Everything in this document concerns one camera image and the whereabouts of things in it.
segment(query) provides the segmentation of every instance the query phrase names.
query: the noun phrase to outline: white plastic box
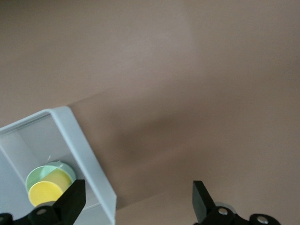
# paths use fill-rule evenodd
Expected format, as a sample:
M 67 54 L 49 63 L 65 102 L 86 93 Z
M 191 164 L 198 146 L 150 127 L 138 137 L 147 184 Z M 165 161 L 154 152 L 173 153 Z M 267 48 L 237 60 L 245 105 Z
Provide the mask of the white plastic box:
M 114 225 L 116 194 L 67 106 L 40 111 L 0 129 L 0 213 L 11 213 L 16 220 L 31 212 L 27 175 L 59 160 L 86 181 L 86 205 L 75 225 Z

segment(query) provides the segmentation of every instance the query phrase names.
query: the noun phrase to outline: white tray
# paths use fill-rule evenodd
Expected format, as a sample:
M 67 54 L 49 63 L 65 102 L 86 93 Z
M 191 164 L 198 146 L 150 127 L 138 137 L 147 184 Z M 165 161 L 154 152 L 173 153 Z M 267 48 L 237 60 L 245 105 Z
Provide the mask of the white tray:
M 86 181 L 86 205 L 75 225 L 114 225 L 116 194 L 67 106 L 42 110 L 0 128 L 0 213 L 9 212 L 16 220 L 32 211 L 27 175 L 59 160 Z

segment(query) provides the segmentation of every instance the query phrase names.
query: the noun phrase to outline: yellow disc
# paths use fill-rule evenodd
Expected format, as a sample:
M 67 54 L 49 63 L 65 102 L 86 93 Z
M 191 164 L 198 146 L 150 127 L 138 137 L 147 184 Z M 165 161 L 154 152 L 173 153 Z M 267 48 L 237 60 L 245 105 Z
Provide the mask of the yellow disc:
M 28 197 L 32 205 L 38 206 L 42 203 L 55 202 L 63 194 L 61 188 L 49 181 L 41 181 L 33 185 Z

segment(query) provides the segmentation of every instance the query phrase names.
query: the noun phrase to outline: bolt head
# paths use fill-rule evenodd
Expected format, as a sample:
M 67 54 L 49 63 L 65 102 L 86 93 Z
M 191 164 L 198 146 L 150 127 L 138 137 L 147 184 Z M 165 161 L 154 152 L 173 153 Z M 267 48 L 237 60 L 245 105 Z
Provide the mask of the bolt head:
M 42 214 L 44 214 L 45 212 L 47 212 L 46 209 L 40 209 L 39 211 L 37 211 L 37 215 L 42 215 Z
M 221 215 L 228 215 L 228 211 L 227 211 L 227 209 L 224 209 L 224 208 L 220 208 L 219 210 L 219 213 L 221 214 Z
M 268 220 L 266 217 L 263 217 L 263 216 L 259 216 L 257 217 L 257 221 L 260 222 L 261 224 L 268 224 Z

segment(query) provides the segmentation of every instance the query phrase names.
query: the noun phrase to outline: plastic bin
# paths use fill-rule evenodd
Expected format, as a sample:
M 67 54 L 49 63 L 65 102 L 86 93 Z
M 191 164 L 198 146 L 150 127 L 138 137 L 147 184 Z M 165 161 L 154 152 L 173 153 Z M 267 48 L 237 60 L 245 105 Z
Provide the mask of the plastic bin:
M 0 129 L 0 212 L 16 220 L 32 211 L 27 175 L 59 160 L 86 180 L 86 205 L 75 224 L 114 225 L 116 194 L 67 106 L 42 110 Z

